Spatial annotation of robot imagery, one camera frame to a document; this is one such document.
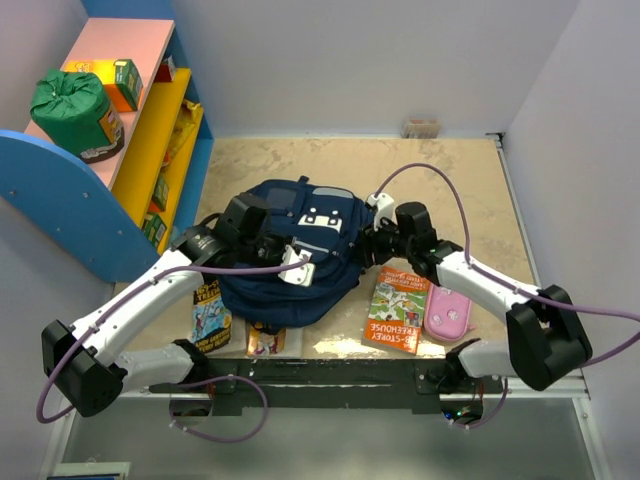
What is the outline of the navy blue school backpack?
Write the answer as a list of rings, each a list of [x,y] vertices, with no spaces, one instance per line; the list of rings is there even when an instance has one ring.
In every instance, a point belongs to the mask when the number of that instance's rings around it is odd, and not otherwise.
[[[357,251],[360,230],[374,215],[351,191],[272,179],[251,188],[270,207],[271,230],[293,240],[280,264],[296,269],[219,278],[224,305],[264,327],[302,328],[319,321],[359,285],[364,270]]]

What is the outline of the pink pencil case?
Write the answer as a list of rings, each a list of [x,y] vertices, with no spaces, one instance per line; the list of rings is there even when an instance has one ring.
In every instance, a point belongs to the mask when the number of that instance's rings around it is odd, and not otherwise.
[[[423,329],[432,338],[456,342],[475,326],[470,323],[472,302],[453,290],[432,284],[426,304]]]

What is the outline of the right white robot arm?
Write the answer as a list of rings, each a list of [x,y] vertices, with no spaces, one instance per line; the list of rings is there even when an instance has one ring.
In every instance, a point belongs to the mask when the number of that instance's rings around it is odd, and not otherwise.
[[[517,377],[543,391],[593,357],[588,336],[568,293],[551,285],[518,282],[439,238],[425,205],[401,205],[386,194],[366,200],[372,224],[360,229],[357,251],[366,267],[392,258],[408,261],[413,272],[457,292],[501,320],[502,342],[472,339],[447,353],[441,385],[469,392],[482,377]]]

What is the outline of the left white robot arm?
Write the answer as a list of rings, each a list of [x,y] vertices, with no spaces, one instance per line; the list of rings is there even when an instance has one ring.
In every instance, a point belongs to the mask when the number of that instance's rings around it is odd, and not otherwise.
[[[208,360],[185,339],[138,353],[126,346],[169,306],[213,275],[258,275],[286,271],[283,237],[267,236],[266,201],[249,193],[232,198],[225,211],[187,228],[159,260],[108,303],[66,326],[55,320],[41,333],[47,382],[36,406],[44,413],[57,388],[82,416],[94,416],[129,390],[176,384],[196,392],[206,383]]]

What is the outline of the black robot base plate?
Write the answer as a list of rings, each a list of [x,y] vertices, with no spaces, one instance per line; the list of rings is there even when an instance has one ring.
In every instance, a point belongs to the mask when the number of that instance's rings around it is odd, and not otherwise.
[[[271,408],[398,409],[439,414],[440,397],[471,397],[474,381],[449,386],[442,359],[209,360],[209,374],[248,378],[265,392]]]

